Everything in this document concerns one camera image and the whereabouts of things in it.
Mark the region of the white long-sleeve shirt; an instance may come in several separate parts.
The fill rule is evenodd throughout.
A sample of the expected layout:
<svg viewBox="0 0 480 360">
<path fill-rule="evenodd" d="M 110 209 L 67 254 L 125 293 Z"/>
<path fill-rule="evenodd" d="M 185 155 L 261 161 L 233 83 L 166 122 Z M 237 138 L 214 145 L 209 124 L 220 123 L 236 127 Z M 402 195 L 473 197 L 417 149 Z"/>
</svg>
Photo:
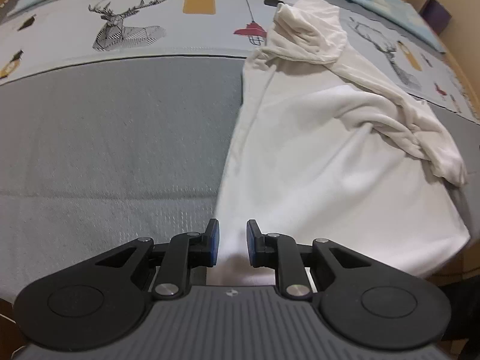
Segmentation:
<svg viewBox="0 0 480 360">
<path fill-rule="evenodd" d="M 302 244 L 327 238 L 424 276 L 470 240 L 446 190 L 467 171 L 448 130 L 348 41 L 324 0 L 281 4 L 243 68 L 216 204 L 214 285 L 271 284 L 246 224 Z"/>
</svg>

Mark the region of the grey patterned bed sheet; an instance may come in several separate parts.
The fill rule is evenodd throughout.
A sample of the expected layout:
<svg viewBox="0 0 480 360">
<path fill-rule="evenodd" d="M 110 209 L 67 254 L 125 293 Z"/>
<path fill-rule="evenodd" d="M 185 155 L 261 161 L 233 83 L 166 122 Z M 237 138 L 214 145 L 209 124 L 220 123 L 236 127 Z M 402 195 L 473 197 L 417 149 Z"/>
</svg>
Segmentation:
<svg viewBox="0 0 480 360">
<path fill-rule="evenodd" d="M 244 64 L 279 6 L 206 1 L 56 0 L 1 26 L 2 298 L 217 219 Z"/>
</svg>

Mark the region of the dark purple box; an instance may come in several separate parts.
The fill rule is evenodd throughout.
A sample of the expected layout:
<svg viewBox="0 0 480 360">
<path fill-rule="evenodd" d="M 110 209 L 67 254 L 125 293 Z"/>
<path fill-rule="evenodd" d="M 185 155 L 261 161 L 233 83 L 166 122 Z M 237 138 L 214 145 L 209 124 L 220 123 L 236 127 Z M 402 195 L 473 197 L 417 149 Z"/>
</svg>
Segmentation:
<svg viewBox="0 0 480 360">
<path fill-rule="evenodd" d="M 448 27 L 452 18 L 450 12 L 437 0 L 426 0 L 419 14 L 437 35 Z"/>
</svg>

